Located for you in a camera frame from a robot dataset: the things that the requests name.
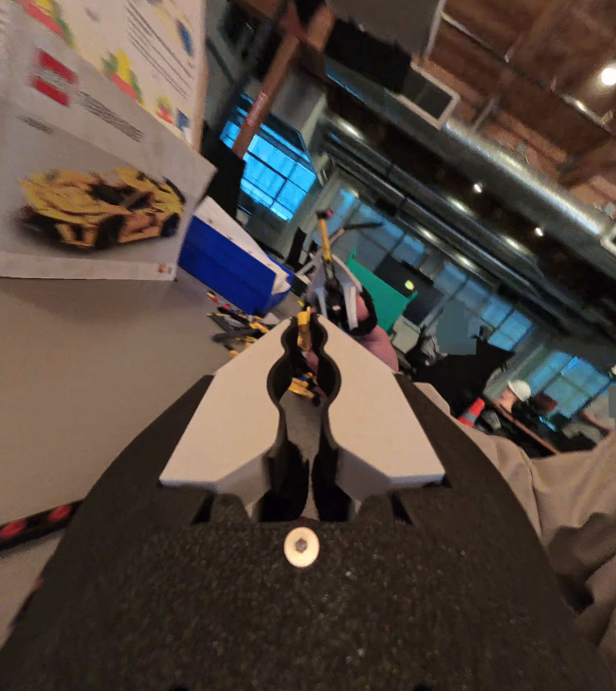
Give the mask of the person's right hand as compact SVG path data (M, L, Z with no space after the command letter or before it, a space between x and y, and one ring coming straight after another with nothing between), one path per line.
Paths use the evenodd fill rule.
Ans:
M394 373L398 374L400 372L397 353L391 344L388 334L381 326L376 326L374 337L355 337L355 340L374 357L387 365Z

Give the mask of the pile of yellow black bricks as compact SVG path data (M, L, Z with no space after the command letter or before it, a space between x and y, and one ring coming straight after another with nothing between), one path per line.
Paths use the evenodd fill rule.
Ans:
M214 308L207 316L217 328L217 333L212 334L210 340L222 346L232 358L275 328L274 324L268 324L261 317L233 307L211 290L207 290L207 296Z

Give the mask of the white paper sheets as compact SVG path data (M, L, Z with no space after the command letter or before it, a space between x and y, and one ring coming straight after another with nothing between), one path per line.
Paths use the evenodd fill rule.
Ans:
M256 263L264 265L273 272L276 277L273 280L272 295L284 294L290 290L292 280L289 272L271 259L258 242L209 195L204 197L198 205L195 218L251 256Z

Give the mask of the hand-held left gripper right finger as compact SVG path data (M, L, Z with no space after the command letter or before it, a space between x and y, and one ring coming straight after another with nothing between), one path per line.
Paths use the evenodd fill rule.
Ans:
M445 469L403 392L406 381L325 317L312 318L326 400L313 462L316 498L347 502L440 484Z

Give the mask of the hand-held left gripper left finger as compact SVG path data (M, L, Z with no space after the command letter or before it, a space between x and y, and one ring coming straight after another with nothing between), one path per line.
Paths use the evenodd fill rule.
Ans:
M286 440L280 400L291 384L294 319L220 367L159 476L164 487L231 494L249 514L271 488L269 459Z

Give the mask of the silver ventilation duct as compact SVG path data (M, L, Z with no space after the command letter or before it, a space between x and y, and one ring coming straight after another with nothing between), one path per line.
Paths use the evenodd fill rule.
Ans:
M383 143L337 116L322 127L354 166L387 181L545 292L616 306L616 256L601 240L611 223L504 147L453 125L411 137L385 123Z

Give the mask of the orange traffic cone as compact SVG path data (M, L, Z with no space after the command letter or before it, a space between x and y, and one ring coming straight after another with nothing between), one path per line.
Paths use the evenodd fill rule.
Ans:
M486 401L483 397L479 397L473 402L457 420L468 428L474 428L480 414L484 411Z

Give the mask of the wooden post red label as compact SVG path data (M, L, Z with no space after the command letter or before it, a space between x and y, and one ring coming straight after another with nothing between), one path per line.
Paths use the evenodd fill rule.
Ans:
M267 73L261 81L258 94L254 97L239 134L235 138L233 152L243 159L261 124L269 115L273 102L284 86L286 78L302 53L318 65L323 63L325 47L334 30L336 15L324 1L310 14L307 25L300 19L295 1L279 1L273 13L269 30L281 32L281 41L271 60Z

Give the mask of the group of black pinned beams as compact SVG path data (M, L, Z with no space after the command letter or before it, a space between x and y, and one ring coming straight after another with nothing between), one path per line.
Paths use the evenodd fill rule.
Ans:
M83 500L60 505L0 526L0 553L64 530Z

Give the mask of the blue plastic bin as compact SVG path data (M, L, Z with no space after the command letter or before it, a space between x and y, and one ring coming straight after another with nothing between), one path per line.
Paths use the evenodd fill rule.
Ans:
M266 315L280 305L291 291L290 288L287 293L272 295L275 274L264 265L256 263L251 256L204 225L201 220L197 220L195 213L178 263L185 272L226 298L229 303L252 315ZM292 287L294 272L286 270L292 280Z

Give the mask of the person's right forearm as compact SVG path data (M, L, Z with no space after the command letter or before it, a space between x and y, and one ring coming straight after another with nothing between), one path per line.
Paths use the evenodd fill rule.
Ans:
M578 545L616 548L616 435L593 450L530 459L508 439L485 435L459 423L430 384L415 384L494 464L528 515L546 551L568 535Z

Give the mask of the yellow panel black connector assembly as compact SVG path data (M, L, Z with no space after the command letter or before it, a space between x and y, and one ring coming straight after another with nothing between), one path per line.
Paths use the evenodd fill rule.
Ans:
M318 220L318 231L321 239L321 266L324 277L322 283L326 294L336 286L336 270L331 254L330 235L327 228L327 221L333 216L332 209L327 208L316 212ZM292 379L289 391L295 395L310 401L314 408L320 406L320 393L314 371L307 363L307 355L312 347L311 319L312 307L306 306L299 312L297 319L298 336L298 360L291 365Z

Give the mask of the black monitor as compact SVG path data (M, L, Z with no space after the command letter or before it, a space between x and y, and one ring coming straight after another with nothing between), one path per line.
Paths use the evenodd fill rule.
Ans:
M394 287L407 300L402 317L415 325L423 324L443 300L443 293L434 281L409 265L397 268Z

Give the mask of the green felt bin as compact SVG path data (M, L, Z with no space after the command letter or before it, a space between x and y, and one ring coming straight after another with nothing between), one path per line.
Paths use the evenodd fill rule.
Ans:
M386 333L391 334L396 322L418 296L418 292L414 290L408 297L400 293L360 264L356 258L355 249L349 254L346 265L360 281L364 291L370 294L378 325Z

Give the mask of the black head desk lamp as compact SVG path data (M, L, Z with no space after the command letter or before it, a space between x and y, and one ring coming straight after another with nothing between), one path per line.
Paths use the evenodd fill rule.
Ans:
M365 229L377 229L383 226L383 221L369 221L369 222L355 222L342 226L338 231L331 236L331 240L338 240L344 234L350 231L361 231Z

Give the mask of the dark overhead panel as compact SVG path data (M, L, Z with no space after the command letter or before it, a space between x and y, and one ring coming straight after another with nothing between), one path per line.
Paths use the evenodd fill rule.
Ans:
M446 1L326 1L336 17L410 55L435 46Z

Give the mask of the person's beige jacket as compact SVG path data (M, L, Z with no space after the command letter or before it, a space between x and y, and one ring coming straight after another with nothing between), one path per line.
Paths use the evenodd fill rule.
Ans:
M593 450L534 462L541 540L573 601L576 624L616 685L616 435Z

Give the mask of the toy car instruction booklet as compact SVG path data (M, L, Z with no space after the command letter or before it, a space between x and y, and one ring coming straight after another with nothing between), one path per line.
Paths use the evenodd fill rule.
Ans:
M215 172L15 7L0 74L0 277L174 281Z

